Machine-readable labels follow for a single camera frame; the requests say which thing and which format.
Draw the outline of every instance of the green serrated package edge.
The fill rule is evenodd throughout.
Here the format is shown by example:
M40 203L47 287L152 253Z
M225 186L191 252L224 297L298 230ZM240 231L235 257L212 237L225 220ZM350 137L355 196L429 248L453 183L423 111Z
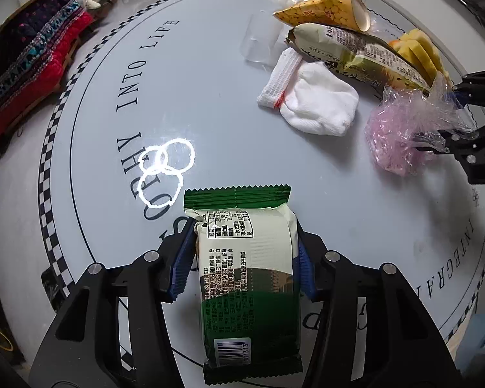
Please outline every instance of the green serrated package edge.
M289 185L186 190L183 207L192 210L278 207L287 203L290 192Z

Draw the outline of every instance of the checkered table border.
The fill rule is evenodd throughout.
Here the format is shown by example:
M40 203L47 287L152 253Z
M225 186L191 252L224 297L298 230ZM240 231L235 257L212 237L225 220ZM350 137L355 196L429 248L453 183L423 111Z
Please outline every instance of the checkered table border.
M47 127L47 132L45 133L45 139L43 141L43 147L41 150L41 158L40 158L40 167L39 167L39 180L38 180L38 195L39 195L39 215L40 215L40 225L41 225L41 234L43 236L43 242L45 244L45 249L47 250L47 256L50 263L52 270L56 276L56 281L59 287L62 289L63 294L67 297L70 294L70 291L75 286L75 281L68 269L67 263L61 251L61 247L59 245L59 240L57 236L57 230L54 223L54 216L52 213L52 201L50 199L50 161L52 159L52 149L54 144L54 138L56 136L57 126L59 123L59 119L61 117L63 108L65 107L65 103L70 95L71 90L73 89L75 83L77 82L79 76L83 73L84 69L91 61L91 59L95 56L95 54L106 44L107 41L110 40L112 36L114 36L119 30L125 27L128 23L132 22L139 16L145 14L147 11L150 11L152 8L161 5L170 0L159 0L151 5L148 5L146 8L139 10L132 16L129 16L127 20L120 22L119 25L112 29L110 33L108 33L105 37L102 38L101 42L98 43L89 53L85 60L78 66L77 72L70 77L68 84L61 94L57 105L52 112L52 116L50 117L49 125ZM385 19L395 27L399 29L399 31L404 33L404 30L397 26L395 23L391 22L389 19L385 18L384 16L380 15L379 13L370 10L371 12L375 13L376 15L380 16L381 18ZM483 277L485 276L485 264L484 268L481 272L481 279L478 282L477 288L471 298L471 301L467 305L464 313L462 314L461 318L459 319L458 323L453 328L453 331L449 333L449 336L446 339L446 342L450 340L453 334L458 330L460 325L462 324L463 320L465 319L469 310L473 307L475 300L477 299L478 291L483 283ZM132 363L131 355L126 351L123 355L123 366L130 370L131 366L129 363Z

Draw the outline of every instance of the round table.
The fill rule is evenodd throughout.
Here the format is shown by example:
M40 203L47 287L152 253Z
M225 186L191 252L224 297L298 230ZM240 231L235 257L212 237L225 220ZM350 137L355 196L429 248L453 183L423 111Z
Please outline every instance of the round table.
M305 231L356 264L396 264L448 341L485 273L485 186L470 186L452 156L439 156L413 177L379 170L363 134L379 98L363 83L346 79L360 102L344 137L301 133L257 107L270 68L246 62L238 49L251 14L269 1L161 0L120 23L71 77L50 119L39 171L42 233L63 291L68 295L90 263L129 264L179 231L184 189L289 184L289 205ZM194 165L172 206L148 208L137 197L138 157L175 138L192 149L169 146L169 165L184 167L190 150ZM145 198L161 204L178 179L161 174L144 184ZM193 268L185 292L164 305L181 375L194 387L202 384L205 357L199 294ZM360 299L361 312L365 303ZM128 307L122 299L127 355ZM319 309L302 302L304 369ZM358 341L364 319L362 313ZM302 379L251 381L300 386Z

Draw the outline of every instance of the floor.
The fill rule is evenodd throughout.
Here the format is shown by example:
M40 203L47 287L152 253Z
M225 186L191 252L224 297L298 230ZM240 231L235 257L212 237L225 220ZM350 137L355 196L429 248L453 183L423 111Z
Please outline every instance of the floor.
M107 18L94 27L95 35L76 52L67 77L108 31L156 1L117 0ZM49 262L40 233L35 194L40 149L56 103L56 97L44 101L21 125L0 159L0 296L27 368L55 316L40 280ZM480 305L485 308L483 292Z

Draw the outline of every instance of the silver screw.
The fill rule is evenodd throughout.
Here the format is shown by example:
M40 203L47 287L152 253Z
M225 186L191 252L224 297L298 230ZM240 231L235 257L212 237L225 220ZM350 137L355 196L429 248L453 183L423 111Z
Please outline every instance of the silver screw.
M386 274L395 274L397 272L397 267L393 264L384 264L383 270Z
M325 259L331 263L339 261L340 258L340 255L336 251L329 251L325 254Z
M149 251L148 253L144 254L144 260L146 260L148 263L156 261L159 258L160 254L158 254L156 251Z
M88 267L88 272L90 274L97 274L99 271L102 270L101 264L95 263Z

